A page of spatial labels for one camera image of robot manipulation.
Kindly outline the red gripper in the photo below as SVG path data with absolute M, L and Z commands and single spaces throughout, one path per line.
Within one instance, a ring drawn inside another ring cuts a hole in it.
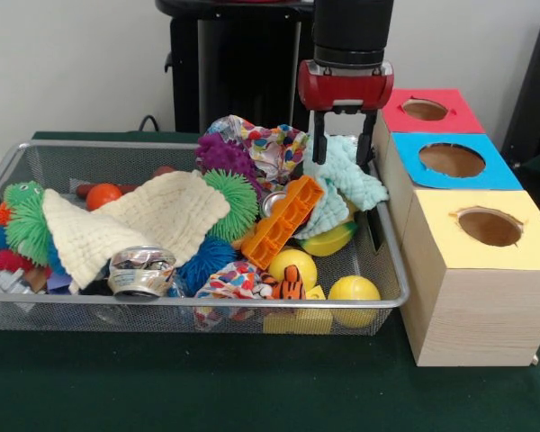
M 314 112 L 314 163 L 324 163 L 328 140 L 325 137 L 325 113 L 350 107 L 366 112 L 357 141 L 357 164 L 366 167 L 374 158 L 372 147 L 374 126 L 379 110 L 389 101 L 394 83 L 392 64 L 384 61 L 379 67 L 348 69 L 324 67 L 314 60 L 299 65 L 297 89 L 302 104 Z

